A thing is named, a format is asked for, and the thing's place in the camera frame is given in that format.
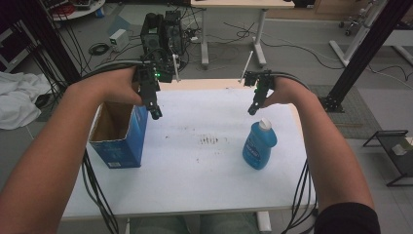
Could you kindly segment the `small white box device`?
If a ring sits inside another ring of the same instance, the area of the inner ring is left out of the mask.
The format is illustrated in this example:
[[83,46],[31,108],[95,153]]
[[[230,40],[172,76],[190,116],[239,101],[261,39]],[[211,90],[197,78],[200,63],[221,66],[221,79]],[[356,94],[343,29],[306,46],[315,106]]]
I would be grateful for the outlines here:
[[115,52],[121,52],[130,42],[128,32],[125,29],[118,29],[109,37],[112,48]]

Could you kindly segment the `blue cardboard box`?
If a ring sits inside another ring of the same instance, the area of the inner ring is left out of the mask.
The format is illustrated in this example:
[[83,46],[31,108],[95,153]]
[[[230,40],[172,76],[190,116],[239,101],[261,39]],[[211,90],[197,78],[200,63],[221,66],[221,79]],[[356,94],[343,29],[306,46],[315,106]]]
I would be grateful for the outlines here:
[[116,102],[100,106],[89,143],[109,169],[141,166],[147,119],[144,106]]

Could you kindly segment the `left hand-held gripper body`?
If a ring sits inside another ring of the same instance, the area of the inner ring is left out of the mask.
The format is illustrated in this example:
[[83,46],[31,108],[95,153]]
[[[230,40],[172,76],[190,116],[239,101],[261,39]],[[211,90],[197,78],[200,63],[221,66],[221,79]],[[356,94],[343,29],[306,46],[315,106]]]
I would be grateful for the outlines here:
[[159,83],[170,83],[173,75],[155,63],[143,63],[136,67],[132,81],[138,85],[137,93],[147,108],[158,106],[157,92]]

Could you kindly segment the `black metal frame post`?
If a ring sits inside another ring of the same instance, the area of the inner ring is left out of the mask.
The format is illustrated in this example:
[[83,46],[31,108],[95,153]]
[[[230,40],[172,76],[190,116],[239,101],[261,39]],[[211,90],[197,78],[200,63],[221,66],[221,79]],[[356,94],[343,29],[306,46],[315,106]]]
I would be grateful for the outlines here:
[[15,4],[27,29],[44,47],[64,80],[69,85],[79,82],[81,76],[63,47],[53,27],[53,21],[41,1],[16,0]]
[[332,90],[326,97],[320,98],[325,111],[343,111],[341,103],[345,96],[412,6],[413,0],[389,0],[387,2]]

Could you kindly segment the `round white table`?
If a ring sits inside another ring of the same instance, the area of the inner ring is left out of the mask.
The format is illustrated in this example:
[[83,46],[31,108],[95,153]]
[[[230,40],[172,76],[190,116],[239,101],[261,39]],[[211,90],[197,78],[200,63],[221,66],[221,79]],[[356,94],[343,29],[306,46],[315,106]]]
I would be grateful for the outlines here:
[[54,21],[74,20],[100,11],[106,0],[40,0]]

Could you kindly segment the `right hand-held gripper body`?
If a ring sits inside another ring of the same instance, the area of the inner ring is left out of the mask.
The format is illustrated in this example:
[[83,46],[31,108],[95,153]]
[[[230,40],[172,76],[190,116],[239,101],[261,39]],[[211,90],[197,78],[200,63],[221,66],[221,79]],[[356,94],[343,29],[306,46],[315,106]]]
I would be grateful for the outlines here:
[[247,71],[244,74],[244,84],[255,87],[253,105],[262,105],[269,90],[274,89],[274,75],[271,70]]

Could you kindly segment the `grey floor mat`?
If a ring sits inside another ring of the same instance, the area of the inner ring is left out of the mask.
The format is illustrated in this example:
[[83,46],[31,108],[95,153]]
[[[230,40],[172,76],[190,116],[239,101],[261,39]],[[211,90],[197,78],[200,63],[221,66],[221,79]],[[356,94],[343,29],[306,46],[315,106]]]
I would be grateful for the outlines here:
[[351,87],[338,108],[327,115],[344,138],[368,139],[382,128],[356,87]]

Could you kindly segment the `person's left hand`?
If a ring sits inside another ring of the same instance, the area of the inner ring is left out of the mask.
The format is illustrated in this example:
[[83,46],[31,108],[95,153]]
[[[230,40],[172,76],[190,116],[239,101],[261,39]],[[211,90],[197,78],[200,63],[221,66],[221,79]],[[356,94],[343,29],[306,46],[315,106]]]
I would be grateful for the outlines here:
[[132,83],[135,68],[128,67],[97,75],[96,90],[102,101],[142,105],[142,98]]

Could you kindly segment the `white table leg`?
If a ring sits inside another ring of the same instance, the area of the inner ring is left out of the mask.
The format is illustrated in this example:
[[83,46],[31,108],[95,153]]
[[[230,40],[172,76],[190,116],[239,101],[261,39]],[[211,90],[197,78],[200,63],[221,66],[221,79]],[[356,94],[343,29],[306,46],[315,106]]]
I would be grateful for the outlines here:
[[268,212],[257,212],[256,220],[257,220],[258,230],[261,233],[263,234],[272,233],[272,225],[271,225],[270,215]]

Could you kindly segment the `person's right hand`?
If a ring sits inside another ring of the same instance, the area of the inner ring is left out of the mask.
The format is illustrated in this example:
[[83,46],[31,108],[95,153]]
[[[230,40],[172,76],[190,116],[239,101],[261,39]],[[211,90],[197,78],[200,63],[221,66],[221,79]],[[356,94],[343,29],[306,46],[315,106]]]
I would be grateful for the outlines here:
[[298,107],[305,102],[306,98],[312,95],[302,84],[286,77],[275,78],[274,84],[274,91],[264,100],[263,108],[276,103],[291,103]]

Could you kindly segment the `person's legs in green trousers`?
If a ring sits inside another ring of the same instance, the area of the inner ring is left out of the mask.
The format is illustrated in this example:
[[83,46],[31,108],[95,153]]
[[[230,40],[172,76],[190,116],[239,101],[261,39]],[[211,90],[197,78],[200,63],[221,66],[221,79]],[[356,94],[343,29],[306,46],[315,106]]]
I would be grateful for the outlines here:
[[260,234],[252,213],[132,218],[130,234]]

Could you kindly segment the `thin white rod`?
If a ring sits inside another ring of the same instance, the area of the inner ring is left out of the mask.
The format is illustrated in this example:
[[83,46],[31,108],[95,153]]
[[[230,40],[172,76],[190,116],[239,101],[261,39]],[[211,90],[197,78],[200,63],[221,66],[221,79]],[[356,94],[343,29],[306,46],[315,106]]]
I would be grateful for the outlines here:
[[241,77],[240,77],[240,79],[239,79],[239,83],[240,83],[240,84],[241,84],[241,82],[242,82],[243,79],[244,79],[244,75],[245,75],[246,70],[247,70],[247,68],[248,68],[248,66],[249,66],[249,64],[250,64],[250,61],[251,61],[251,58],[252,58],[252,55],[253,55],[253,54],[254,54],[254,51],[250,51],[249,54],[248,54],[248,58],[247,58],[247,60],[246,60],[246,63],[245,63],[245,66],[244,66],[242,75],[241,75]]
[[180,82],[177,59],[178,59],[178,55],[172,54],[172,61],[173,61],[173,67],[174,67],[174,73],[175,73],[175,80],[176,80],[176,82]]

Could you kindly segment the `blue bottle with white cap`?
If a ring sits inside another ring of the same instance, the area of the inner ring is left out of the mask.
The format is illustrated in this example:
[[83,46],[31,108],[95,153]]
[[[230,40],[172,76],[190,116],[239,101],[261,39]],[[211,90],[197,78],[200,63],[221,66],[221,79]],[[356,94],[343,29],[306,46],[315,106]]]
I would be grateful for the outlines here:
[[243,148],[244,160],[255,170],[262,170],[269,162],[278,138],[267,118],[251,125]]

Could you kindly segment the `black sleeve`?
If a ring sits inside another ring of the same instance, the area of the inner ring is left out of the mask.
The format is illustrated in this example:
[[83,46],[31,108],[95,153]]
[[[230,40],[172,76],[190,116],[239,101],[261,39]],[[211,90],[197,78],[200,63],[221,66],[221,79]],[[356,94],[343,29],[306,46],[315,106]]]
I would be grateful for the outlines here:
[[361,203],[339,203],[319,213],[314,234],[381,234],[381,227],[372,208]]

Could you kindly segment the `beige desk with white legs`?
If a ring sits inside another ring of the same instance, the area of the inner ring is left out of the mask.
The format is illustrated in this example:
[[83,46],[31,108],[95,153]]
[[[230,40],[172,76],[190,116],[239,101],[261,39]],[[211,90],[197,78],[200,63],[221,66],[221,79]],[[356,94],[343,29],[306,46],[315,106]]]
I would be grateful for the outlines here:
[[258,64],[264,67],[267,61],[261,46],[261,37],[265,25],[266,14],[269,10],[293,9],[295,4],[292,0],[190,0],[190,5],[202,10],[202,42],[201,42],[201,66],[207,69],[209,66],[208,40],[207,40],[207,10],[219,9],[256,9],[258,11],[258,28],[252,38],[253,53],[256,55]]

